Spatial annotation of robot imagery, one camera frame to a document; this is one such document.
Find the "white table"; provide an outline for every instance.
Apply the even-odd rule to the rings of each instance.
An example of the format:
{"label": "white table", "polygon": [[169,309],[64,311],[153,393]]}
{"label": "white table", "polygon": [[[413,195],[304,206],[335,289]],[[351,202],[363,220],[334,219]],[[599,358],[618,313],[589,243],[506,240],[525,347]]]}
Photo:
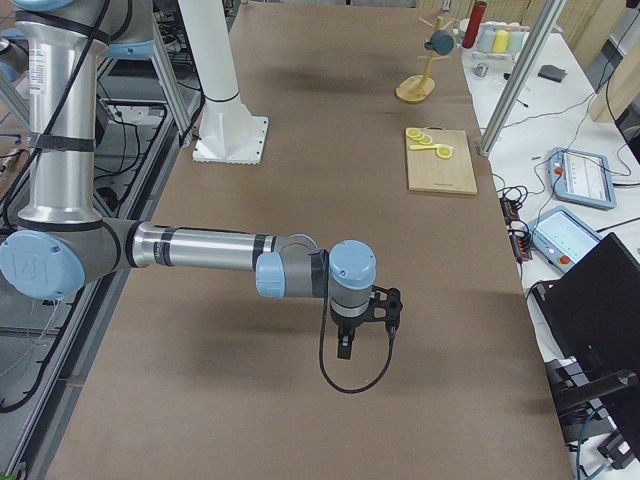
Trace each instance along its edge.
{"label": "white table", "polygon": [[[463,52],[462,58],[469,90],[473,96],[473,106],[478,124],[484,128],[488,124],[507,83],[503,74],[512,71],[513,63],[474,59],[470,51]],[[489,65],[488,74],[484,78],[479,78],[473,73],[473,69],[480,62]],[[567,76],[562,83],[555,83],[537,76],[540,67],[545,64],[553,64],[567,71]],[[506,124],[542,113],[560,112],[587,99],[593,93],[591,84],[560,34],[552,34],[519,96],[519,99],[526,103],[528,108],[521,103],[516,103]],[[624,144],[624,140],[612,123],[595,123],[591,120],[586,113],[589,102],[590,99],[560,115],[530,119],[522,124],[502,130],[500,138],[489,156],[494,173],[502,177],[507,186],[525,185],[530,192],[540,192],[543,190],[543,185],[534,174],[534,165],[548,158],[554,147],[568,147],[570,144],[571,148],[576,150],[606,155],[611,170],[624,172],[625,168],[616,158],[616,152]],[[576,130],[581,121],[583,122],[576,136]],[[640,166],[629,149],[624,147],[620,150],[619,156],[631,168],[632,175],[630,177],[614,176],[614,182],[640,182]],[[551,196],[547,166],[540,165],[538,174],[544,180],[544,193],[529,195],[520,210],[520,216],[525,221],[535,220],[540,208]],[[501,180],[496,179],[496,188],[501,187]],[[640,215],[640,188],[616,188],[615,193],[618,205],[610,211],[583,207],[552,198],[546,204],[543,213],[557,205],[565,205],[594,229]],[[615,232],[634,256],[640,259],[640,221],[609,231]],[[551,266],[539,252],[534,251],[533,257],[533,261],[523,264],[522,285],[525,290],[528,290],[538,280],[552,280],[560,277],[560,272]],[[560,350],[532,298],[529,300],[529,311],[544,360],[562,358]],[[594,437],[582,447],[581,463],[589,473],[593,472],[603,461],[596,447],[604,438],[606,435]],[[575,456],[571,454],[570,458],[574,463]],[[622,471],[607,469],[598,478],[602,480],[637,480],[640,478],[640,462],[634,461]]]}

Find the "white post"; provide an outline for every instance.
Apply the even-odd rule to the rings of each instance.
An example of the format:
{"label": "white post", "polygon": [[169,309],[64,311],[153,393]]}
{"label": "white post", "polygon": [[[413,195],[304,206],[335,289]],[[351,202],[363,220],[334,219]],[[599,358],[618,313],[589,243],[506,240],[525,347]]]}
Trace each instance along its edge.
{"label": "white post", "polygon": [[222,2],[178,3],[207,98],[193,159],[260,163],[268,120],[251,116],[240,99]]}

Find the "black monitor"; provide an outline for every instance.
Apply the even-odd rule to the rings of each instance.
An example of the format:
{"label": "black monitor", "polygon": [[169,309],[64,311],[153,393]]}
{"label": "black monitor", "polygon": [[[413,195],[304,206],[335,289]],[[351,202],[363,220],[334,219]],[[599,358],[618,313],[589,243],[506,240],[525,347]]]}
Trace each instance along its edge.
{"label": "black monitor", "polygon": [[[640,376],[640,264],[615,234],[553,282],[543,311],[562,353],[590,381],[624,369]],[[640,458],[640,387],[601,401]]]}

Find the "brown table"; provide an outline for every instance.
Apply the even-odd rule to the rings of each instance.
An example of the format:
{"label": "brown table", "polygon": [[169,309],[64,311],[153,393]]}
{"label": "brown table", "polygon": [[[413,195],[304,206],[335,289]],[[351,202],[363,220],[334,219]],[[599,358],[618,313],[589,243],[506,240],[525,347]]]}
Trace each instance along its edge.
{"label": "brown table", "polygon": [[[421,70],[418,13],[244,6],[232,45],[270,117],[262,163],[184,151],[154,219],[367,242],[405,304],[387,376],[329,388],[318,300],[260,298],[246,272],[134,271],[49,478],[571,478],[489,164],[473,155],[477,196],[407,189],[405,127],[480,136],[458,58],[424,104],[394,98]],[[371,380],[383,328],[359,329],[350,362],[334,335],[333,377]]]}

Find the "table surface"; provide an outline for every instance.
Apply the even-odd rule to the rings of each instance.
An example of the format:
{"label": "table surface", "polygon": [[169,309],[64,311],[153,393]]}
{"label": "table surface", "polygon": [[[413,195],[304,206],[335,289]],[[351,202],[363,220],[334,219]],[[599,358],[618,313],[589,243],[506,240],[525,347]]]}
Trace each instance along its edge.
{"label": "table surface", "polygon": [[[425,34],[412,9],[243,6],[232,47],[270,117],[262,163],[184,151],[154,219],[370,244],[405,305],[382,382],[324,383],[317,300],[259,298],[246,272],[134,271],[48,478],[572,477],[488,162],[472,154],[477,196],[407,188],[406,127],[480,138],[459,58],[424,104],[394,98]],[[334,336],[335,380],[372,379],[383,329],[359,329],[348,363]]]}
{"label": "table surface", "polygon": [[[473,106],[478,124],[483,128],[489,123],[491,114],[506,86],[507,82],[503,74],[510,73],[513,70],[513,64],[497,60],[474,59],[471,51],[465,51],[462,58],[465,77],[473,96]],[[479,62],[489,65],[488,75],[482,79],[473,73]],[[552,64],[567,71],[567,76],[562,83],[551,82],[537,76],[540,67],[546,64]],[[562,36],[551,34],[518,97],[528,105],[528,108],[516,103],[506,125],[521,122],[527,117],[535,115],[562,112],[568,107],[584,102],[565,113],[529,119],[519,125],[503,129],[489,156],[494,173],[502,177],[507,186],[525,185],[531,192],[542,192],[538,195],[530,195],[524,202],[520,216],[525,221],[534,221],[538,215],[558,205],[564,205],[594,229],[640,215],[638,208],[640,188],[616,188],[616,208],[602,211],[553,198],[546,164],[537,168],[544,184],[534,173],[534,166],[544,162],[554,147],[571,145],[571,148],[575,150],[607,156],[609,168],[612,171],[627,173],[628,170],[624,166],[626,164],[631,171],[630,175],[613,175],[614,182],[640,182],[640,165],[629,148],[624,146],[625,142],[615,125],[613,123],[596,123],[588,116],[587,107],[594,95],[593,87]],[[496,178],[496,188],[503,187],[502,179]],[[635,258],[640,259],[640,222],[609,231],[615,232]],[[527,262],[523,266],[522,285],[525,289],[539,280],[553,280],[561,276],[560,272],[551,266],[539,252],[534,251],[533,256],[533,261]],[[562,358],[559,347],[533,298],[529,300],[529,310],[536,328],[540,351],[545,361]],[[585,455],[581,455],[583,459],[581,463],[585,465],[588,472],[595,470],[603,460],[602,456],[597,453],[596,446],[605,437],[606,435],[596,437],[584,446]],[[640,462],[633,462],[623,471],[607,470],[599,478],[604,480],[640,478]]]}

